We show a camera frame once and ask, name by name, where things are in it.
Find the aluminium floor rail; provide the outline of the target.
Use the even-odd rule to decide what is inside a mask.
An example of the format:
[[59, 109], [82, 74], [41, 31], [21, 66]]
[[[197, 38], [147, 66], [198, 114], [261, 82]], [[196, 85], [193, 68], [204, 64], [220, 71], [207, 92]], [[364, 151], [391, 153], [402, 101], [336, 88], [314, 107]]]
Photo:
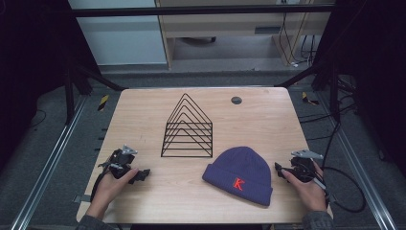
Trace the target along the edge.
[[398, 230], [389, 210], [387, 209], [376, 186], [366, 171], [364, 165], [358, 158], [354, 147], [350, 143], [350, 136], [347, 134], [347, 127], [344, 120], [341, 120], [341, 127], [337, 131], [337, 138], [344, 156], [354, 174], [356, 181], [363, 190], [368, 206], [381, 230]]
[[18, 215], [11, 224], [10, 230], [26, 230], [32, 216], [37, 208], [37, 205], [43, 197], [46, 188], [54, 174], [56, 166], [62, 156], [74, 130], [77, 126], [79, 118], [82, 114], [83, 108], [87, 101], [87, 96], [79, 96], [79, 100], [74, 108], [74, 115], [70, 122], [64, 126], [61, 134], [59, 135], [53, 150], [48, 157], [44, 168], [41, 171], [34, 187], [32, 188], [29, 196], [27, 197], [24, 205], [20, 209]]

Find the light wooden desk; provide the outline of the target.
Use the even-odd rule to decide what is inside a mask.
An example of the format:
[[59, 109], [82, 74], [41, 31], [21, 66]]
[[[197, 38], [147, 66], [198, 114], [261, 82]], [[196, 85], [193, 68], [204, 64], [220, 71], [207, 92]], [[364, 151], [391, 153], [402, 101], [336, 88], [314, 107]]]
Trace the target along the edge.
[[[334, 0], [154, 0], [158, 8], [247, 5], [322, 5]], [[206, 38], [224, 35], [271, 35], [282, 63], [299, 60], [296, 50], [304, 35], [321, 35], [328, 12], [287, 12], [248, 14], [161, 15], [164, 48], [172, 65], [175, 40], [181, 37]]]

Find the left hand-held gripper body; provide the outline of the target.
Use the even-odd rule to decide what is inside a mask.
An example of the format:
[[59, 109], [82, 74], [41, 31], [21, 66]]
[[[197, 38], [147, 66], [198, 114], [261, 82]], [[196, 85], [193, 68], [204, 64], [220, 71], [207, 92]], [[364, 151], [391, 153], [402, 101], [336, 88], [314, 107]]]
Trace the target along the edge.
[[114, 150], [108, 159], [100, 164], [100, 167], [103, 167], [105, 172], [110, 171], [116, 179], [119, 179], [131, 170], [130, 164], [137, 153], [137, 150], [123, 145], [121, 149]]

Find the black wire file rack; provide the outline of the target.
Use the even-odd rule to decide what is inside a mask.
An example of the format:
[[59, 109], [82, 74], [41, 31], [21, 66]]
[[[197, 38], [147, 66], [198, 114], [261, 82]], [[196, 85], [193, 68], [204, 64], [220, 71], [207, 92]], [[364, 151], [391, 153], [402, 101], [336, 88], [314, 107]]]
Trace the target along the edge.
[[184, 93], [167, 119], [161, 156], [212, 158], [213, 133], [211, 119]]

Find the person's right hand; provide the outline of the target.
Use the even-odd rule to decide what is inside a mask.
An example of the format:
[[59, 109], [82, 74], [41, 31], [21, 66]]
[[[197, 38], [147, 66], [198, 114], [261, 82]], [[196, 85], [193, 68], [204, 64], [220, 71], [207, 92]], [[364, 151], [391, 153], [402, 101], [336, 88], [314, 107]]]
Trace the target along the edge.
[[326, 212], [325, 191], [314, 181], [303, 183], [295, 175], [282, 170], [285, 179], [293, 186], [304, 207], [309, 212]]

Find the black metal frame stand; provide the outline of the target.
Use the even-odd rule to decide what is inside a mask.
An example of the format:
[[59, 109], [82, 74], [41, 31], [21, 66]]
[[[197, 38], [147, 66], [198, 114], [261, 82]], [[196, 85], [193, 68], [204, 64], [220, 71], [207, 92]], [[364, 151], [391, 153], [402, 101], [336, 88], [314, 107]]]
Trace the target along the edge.
[[329, 85], [329, 111], [334, 120], [340, 122], [341, 119], [338, 103], [338, 68], [334, 60], [320, 60], [293, 78], [276, 84], [276, 87], [288, 88], [295, 82], [310, 75], [315, 75], [311, 84], [311, 87], [314, 90], [322, 90]]
[[99, 83], [107, 86], [115, 91], [123, 91], [124, 87], [120, 86], [113, 81], [103, 77], [101, 74], [78, 64], [72, 57], [67, 57], [64, 60], [65, 73], [64, 73], [64, 87], [66, 98], [66, 125], [69, 125], [75, 116], [74, 109], [74, 91], [75, 86], [81, 95], [89, 95], [93, 88], [88, 81], [88, 78], [98, 81]]

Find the white cabinet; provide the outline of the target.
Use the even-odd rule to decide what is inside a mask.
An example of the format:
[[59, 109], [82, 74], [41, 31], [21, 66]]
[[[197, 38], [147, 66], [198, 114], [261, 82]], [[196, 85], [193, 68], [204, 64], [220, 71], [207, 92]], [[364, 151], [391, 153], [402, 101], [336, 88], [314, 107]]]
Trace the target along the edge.
[[[73, 10], [155, 8], [154, 0], [68, 0]], [[78, 17], [99, 66], [166, 64], [157, 16]]]

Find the black curtain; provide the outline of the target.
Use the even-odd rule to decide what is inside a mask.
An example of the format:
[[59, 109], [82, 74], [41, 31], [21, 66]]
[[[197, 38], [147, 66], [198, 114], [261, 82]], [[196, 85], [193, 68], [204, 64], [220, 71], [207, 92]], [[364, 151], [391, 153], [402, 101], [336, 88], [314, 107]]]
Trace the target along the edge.
[[47, 27], [80, 65], [100, 72], [77, 19], [44, 15], [70, 9], [68, 0], [0, 0], [0, 172], [36, 114], [37, 99], [64, 84], [63, 56]]
[[406, 177], [406, 0], [335, 0], [316, 59], [334, 41], [338, 72], [356, 80], [361, 104], [384, 157]]

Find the black horizontal frame bar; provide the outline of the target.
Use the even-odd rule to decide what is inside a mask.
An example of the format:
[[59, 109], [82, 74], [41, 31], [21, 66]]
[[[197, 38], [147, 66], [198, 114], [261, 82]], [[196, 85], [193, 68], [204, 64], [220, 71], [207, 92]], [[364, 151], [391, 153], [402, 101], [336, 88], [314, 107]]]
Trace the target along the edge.
[[281, 12], [332, 12], [335, 4], [322, 5], [247, 5], [247, 6], [194, 6], [125, 9], [81, 9], [71, 10], [75, 17], [104, 16], [150, 16], [150, 15], [194, 15], [194, 14], [238, 14]]

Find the person's left hand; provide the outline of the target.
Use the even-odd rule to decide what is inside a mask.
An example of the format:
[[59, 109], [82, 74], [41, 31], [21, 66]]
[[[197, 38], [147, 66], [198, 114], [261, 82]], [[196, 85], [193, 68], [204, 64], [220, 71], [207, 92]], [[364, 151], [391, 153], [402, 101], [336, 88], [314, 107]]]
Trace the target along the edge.
[[86, 214], [97, 219], [102, 219], [109, 204], [122, 191], [129, 180], [137, 174], [137, 172], [137, 169], [131, 169], [119, 179], [116, 179], [110, 172], [107, 173], [98, 185], [97, 191], [86, 211]]

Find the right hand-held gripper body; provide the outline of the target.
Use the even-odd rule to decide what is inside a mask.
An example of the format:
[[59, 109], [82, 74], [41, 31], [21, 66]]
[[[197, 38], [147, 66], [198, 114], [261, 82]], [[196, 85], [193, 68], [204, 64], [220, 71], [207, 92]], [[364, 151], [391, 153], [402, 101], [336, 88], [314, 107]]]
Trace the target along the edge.
[[285, 168], [303, 183], [309, 182], [316, 177], [316, 169], [313, 165], [313, 159], [323, 159], [322, 154], [313, 152], [309, 149], [292, 151], [293, 158], [290, 160], [291, 169]]

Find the purple beanie hat red letter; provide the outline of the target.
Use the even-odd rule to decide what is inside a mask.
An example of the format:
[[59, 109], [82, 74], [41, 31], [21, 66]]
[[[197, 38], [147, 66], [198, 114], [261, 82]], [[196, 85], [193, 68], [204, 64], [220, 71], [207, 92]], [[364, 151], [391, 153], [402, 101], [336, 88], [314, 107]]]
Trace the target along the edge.
[[217, 188], [261, 206], [269, 206], [273, 192], [266, 161], [249, 147], [222, 152], [209, 164], [202, 179]]

